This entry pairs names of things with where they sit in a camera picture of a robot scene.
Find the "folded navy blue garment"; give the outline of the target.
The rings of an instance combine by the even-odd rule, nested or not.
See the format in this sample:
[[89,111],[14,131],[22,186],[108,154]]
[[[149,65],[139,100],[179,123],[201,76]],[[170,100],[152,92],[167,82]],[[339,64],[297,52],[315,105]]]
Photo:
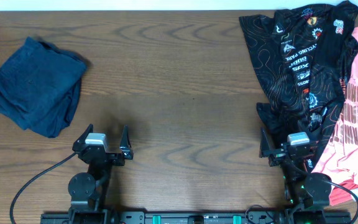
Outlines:
[[0,113],[55,138],[73,120],[86,70],[79,55],[28,37],[0,67]]

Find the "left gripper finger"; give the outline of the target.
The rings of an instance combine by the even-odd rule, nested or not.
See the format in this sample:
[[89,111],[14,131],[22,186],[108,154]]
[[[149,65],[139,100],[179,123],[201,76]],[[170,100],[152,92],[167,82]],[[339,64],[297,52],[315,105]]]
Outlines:
[[73,146],[79,146],[85,143],[85,139],[88,137],[89,133],[93,132],[93,125],[89,124],[89,126],[85,129],[83,134],[73,143]]
[[124,159],[133,160],[134,153],[129,139],[129,128],[127,125],[125,125],[123,128],[122,138],[120,141],[119,148],[122,152]]

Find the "coral red t-shirt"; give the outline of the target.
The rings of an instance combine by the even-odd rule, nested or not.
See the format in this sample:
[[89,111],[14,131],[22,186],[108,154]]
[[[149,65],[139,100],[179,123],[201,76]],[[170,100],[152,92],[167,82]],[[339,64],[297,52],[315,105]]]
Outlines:
[[[358,185],[355,184],[353,180],[345,180],[340,184],[340,186],[349,189],[358,198]],[[350,200],[355,201],[355,198],[350,193],[347,193],[346,191],[341,190],[338,187],[333,188],[329,196],[330,206],[339,205]]]

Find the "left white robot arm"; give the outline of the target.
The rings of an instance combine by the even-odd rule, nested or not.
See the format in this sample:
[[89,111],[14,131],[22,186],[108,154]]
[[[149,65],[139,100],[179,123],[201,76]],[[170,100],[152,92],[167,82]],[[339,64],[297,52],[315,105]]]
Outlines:
[[68,224],[119,223],[118,213],[105,208],[104,201],[112,167],[124,166],[125,161],[134,158],[128,127],[125,125],[123,128],[119,153],[108,151],[106,135],[95,133],[92,124],[73,143],[72,149],[78,158],[88,165],[88,170],[74,175],[69,181],[71,207],[68,212]]

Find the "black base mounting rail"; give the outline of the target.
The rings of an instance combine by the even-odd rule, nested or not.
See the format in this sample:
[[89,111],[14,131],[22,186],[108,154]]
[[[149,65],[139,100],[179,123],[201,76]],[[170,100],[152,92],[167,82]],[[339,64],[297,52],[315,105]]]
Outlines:
[[41,215],[41,224],[343,224],[352,220],[348,212],[295,212],[286,217],[279,211],[256,211],[246,213],[145,213],[108,212],[46,213]]

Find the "black printed cycling jersey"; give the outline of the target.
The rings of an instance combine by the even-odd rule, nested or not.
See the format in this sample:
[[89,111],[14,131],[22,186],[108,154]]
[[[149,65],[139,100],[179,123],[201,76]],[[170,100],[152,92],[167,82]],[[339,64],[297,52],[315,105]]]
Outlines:
[[316,164],[344,106],[343,88],[358,53],[352,36],[358,7],[310,4],[241,16],[250,61],[268,101],[257,112],[276,145],[306,132]]

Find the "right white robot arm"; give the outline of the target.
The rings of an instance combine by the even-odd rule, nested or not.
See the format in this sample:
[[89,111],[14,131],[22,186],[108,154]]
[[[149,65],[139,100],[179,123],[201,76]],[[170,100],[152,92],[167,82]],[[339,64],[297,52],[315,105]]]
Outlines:
[[305,132],[290,134],[287,142],[276,147],[272,136],[260,130],[260,158],[267,158],[270,167],[279,166],[284,178],[285,198],[291,203],[273,215],[274,223],[318,223],[325,222],[324,208],[329,205],[331,193],[330,177],[311,173],[308,159],[314,153],[312,142]]

